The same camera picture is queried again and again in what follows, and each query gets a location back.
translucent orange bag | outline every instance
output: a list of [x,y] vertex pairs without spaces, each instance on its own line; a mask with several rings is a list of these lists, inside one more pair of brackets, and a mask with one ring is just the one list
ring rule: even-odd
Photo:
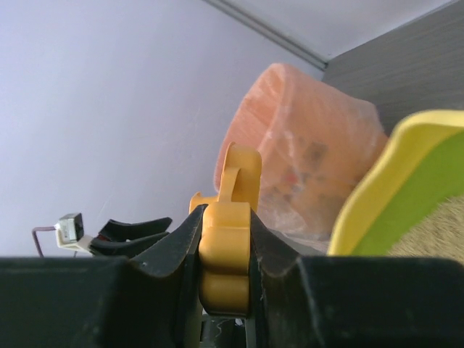
[[374,105],[314,80],[290,65],[271,65],[244,97],[215,171],[220,185],[230,142],[262,156],[257,214],[267,227],[324,250],[336,216],[385,146]]

cable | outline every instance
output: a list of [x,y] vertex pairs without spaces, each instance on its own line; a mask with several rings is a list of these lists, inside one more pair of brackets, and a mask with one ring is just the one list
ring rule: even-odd
[[34,244],[36,245],[37,253],[39,257],[44,257],[44,254],[42,252],[41,244],[38,241],[37,238],[37,232],[49,232],[53,231],[55,232],[56,228],[54,226],[49,226],[49,227],[35,227],[32,230],[32,238],[34,240]]

yellow tray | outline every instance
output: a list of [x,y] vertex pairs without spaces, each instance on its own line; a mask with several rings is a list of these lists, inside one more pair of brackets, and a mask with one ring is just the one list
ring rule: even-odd
[[404,119],[337,218],[329,255],[385,255],[451,196],[464,194],[464,112]]

gray wooden floor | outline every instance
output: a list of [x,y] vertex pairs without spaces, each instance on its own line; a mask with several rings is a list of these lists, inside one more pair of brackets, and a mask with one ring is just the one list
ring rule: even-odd
[[425,109],[464,109],[464,1],[330,61],[323,81],[378,107],[387,133]]

trash inside bag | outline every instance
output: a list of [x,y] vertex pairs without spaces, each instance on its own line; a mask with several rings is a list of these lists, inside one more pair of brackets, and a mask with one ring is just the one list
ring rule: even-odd
[[230,142],[262,156],[257,214],[268,228],[326,251],[345,200],[387,137],[374,105],[347,96],[295,67],[271,65],[244,97],[220,150],[220,185]]

